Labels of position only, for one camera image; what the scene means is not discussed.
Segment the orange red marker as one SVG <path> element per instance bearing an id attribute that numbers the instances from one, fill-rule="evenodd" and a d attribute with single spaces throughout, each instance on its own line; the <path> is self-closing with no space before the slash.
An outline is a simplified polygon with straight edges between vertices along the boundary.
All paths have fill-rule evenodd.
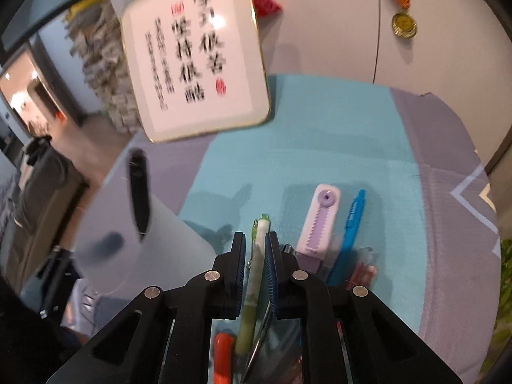
<path id="1" fill-rule="evenodd" d="M 219 332 L 213 339 L 213 384 L 233 382 L 233 352 L 235 338 L 226 332 Z"/>

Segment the blue pen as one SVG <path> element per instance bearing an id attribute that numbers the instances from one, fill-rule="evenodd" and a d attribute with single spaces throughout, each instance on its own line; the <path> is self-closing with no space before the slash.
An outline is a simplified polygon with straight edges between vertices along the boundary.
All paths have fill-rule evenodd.
<path id="1" fill-rule="evenodd" d="M 339 254 L 327 277 L 329 286 L 340 286 L 348 277 L 353 259 L 353 247 L 364 213 L 366 191 L 361 189 L 351 203 L 351 209 L 345 221 L 345 231 Z"/>

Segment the green white pen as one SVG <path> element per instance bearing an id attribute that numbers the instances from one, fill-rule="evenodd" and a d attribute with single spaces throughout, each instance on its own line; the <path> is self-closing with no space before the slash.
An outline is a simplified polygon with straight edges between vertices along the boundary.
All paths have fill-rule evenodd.
<path id="1" fill-rule="evenodd" d="M 252 347 L 265 265 L 266 238 L 267 233 L 270 231 L 270 226 L 270 216 L 262 214 L 252 227 L 252 255 L 245 288 L 245 299 L 240 316 L 239 334 L 235 343 L 235 353 L 237 356 L 247 354 Z"/>

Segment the black marker pen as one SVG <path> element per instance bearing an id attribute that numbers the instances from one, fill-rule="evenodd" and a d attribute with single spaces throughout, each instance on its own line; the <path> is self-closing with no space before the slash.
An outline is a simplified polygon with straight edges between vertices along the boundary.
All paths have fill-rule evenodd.
<path id="1" fill-rule="evenodd" d="M 148 183 L 148 163 L 144 151 L 133 148 L 128 158 L 128 181 L 134 224 L 142 243 L 149 228 L 151 202 Z"/>

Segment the clear red pen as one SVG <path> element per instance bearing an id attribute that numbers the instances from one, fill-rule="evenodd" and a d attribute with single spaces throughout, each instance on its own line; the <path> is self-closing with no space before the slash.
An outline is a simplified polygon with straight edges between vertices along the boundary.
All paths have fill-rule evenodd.
<path id="1" fill-rule="evenodd" d="M 369 288 L 378 275 L 378 253 L 370 247 L 357 250 L 357 261 L 353 271 L 345 283 L 345 288 L 351 290 L 356 286 Z"/>

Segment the purple white eraser case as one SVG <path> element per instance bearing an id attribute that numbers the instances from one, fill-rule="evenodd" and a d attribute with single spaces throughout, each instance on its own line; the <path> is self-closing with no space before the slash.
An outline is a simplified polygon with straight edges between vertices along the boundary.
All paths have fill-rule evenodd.
<path id="1" fill-rule="evenodd" d="M 296 247 L 300 269 L 316 274 L 327 256 L 339 210 L 341 192 L 336 186 L 316 187 Z"/>

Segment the translucent white pen cup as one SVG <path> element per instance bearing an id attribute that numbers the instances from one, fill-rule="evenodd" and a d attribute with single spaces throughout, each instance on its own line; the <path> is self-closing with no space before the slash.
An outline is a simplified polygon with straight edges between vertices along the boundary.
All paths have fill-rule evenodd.
<path id="1" fill-rule="evenodd" d="M 149 172 L 148 183 L 151 218 L 142 243 L 132 214 L 128 160 L 125 174 L 95 195 L 76 234 L 77 269 L 102 295 L 130 300 L 149 286 L 181 287 L 212 268 L 212 246 L 152 194 Z"/>

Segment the teal and purple desk mat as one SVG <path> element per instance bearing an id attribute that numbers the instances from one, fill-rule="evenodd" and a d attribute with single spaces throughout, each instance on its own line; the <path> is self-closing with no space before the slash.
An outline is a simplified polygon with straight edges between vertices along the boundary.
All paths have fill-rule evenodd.
<path id="1" fill-rule="evenodd" d="M 490 345 L 501 256 L 490 184 L 465 126 L 433 94 L 313 76 L 270 79 L 275 115 L 216 136 L 132 143 L 155 196 L 218 251 L 268 214 L 295 243 L 315 187 L 360 190 L 357 244 L 378 253 L 374 292 L 466 383 Z"/>

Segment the green plant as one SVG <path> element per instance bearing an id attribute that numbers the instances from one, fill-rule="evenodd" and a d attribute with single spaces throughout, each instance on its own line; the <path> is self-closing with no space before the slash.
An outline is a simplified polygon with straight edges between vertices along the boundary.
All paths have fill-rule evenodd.
<path id="1" fill-rule="evenodd" d="M 480 375 L 487 373 L 497 362 L 499 355 L 511 338 L 511 240 L 501 241 L 501 286 L 498 310 L 490 347 Z"/>

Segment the grey sofa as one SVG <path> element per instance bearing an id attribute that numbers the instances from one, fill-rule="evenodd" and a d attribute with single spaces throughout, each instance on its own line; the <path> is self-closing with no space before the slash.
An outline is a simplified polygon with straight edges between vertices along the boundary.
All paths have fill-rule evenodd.
<path id="1" fill-rule="evenodd" d="M 86 186 L 49 135 L 23 148 L 18 168 L 1 183 L 1 276 L 13 290 L 20 292 L 59 244 Z"/>

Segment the white calligraphy sign board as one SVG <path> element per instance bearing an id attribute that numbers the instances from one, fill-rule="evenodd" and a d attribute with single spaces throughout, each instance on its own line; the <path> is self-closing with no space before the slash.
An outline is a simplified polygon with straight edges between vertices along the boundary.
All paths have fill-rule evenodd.
<path id="1" fill-rule="evenodd" d="M 268 118 L 252 0 L 134 0 L 120 24 L 141 126 L 152 142 Z"/>

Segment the tall stack of books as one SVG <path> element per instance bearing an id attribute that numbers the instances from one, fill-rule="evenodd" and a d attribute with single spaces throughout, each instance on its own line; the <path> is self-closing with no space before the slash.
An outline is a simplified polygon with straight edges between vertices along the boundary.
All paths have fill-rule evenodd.
<path id="1" fill-rule="evenodd" d="M 109 0 L 94 2 L 64 21 L 81 60 L 83 81 L 101 104 L 101 112 L 120 133 L 136 133 L 140 115 L 122 46 L 121 24 Z"/>

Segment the red hanging pennant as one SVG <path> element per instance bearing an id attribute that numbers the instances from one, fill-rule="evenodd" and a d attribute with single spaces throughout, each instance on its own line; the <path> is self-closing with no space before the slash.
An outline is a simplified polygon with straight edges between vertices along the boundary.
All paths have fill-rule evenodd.
<path id="1" fill-rule="evenodd" d="M 268 17 L 282 11 L 281 5 L 275 0 L 252 0 L 257 18 Z"/>

